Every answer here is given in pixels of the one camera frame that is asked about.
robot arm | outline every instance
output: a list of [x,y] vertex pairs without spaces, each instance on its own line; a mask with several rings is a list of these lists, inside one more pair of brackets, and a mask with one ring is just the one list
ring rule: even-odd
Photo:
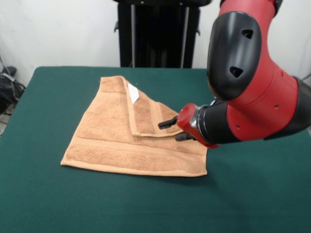
[[311,89],[269,56],[267,37],[282,1],[222,0],[208,51],[212,105],[186,105],[176,123],[177,140],[220,144],[288,136],[311,125]]

black plastic cover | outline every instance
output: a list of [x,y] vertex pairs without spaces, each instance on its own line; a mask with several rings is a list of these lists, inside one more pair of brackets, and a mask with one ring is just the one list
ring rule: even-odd
[[265,140],[284,137],[300,132],[311,125],[311,88],[303,81],[298,80],[298,101],[295,114],[291,122],[281,131]]
[[240,142],[229,128],[227,107],[226,102],[217,101],[214,105],[201,109],[198,117],[198,128],[207,142],[215,145]]
[[238,97],[251,83],[261,54],[257,21],[242,12],[229,12],[214,22],[209,44],[209,84],[221,100]]
[[146,6],[205,6],[212,0],[114,0],[119,3]]

table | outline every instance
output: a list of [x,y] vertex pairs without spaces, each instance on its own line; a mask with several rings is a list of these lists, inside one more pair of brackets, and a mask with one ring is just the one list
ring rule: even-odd
[[208,175],[60,166],[101,76],[123,75],[179,111],[212,101],[204,69],[40,67],[0,139],[0,232],[309,232],[307,131],[209,150]]

screw hole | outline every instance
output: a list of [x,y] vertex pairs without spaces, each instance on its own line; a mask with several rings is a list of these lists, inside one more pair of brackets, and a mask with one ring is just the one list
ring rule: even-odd
[[254,31],[251,29],[245,29],[242,31],[242,35],[247,37],[248,39],[251,39],[253,37]]
[[234,77],[238,78],[243,73],[243,70],[237,67],[230,67],[230,72]]

white wall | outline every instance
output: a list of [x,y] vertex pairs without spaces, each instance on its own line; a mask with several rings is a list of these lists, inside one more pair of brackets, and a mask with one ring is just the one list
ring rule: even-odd
[[[206,67],[219,2],[201,8],[193,67]],[[112,0],[0,0],[0,6],[0,52],[24,84],[38,66],[120,65]],[[271,56],[293,75],[311,71],[310,11],[310,0],[284,0],[270,28]]]

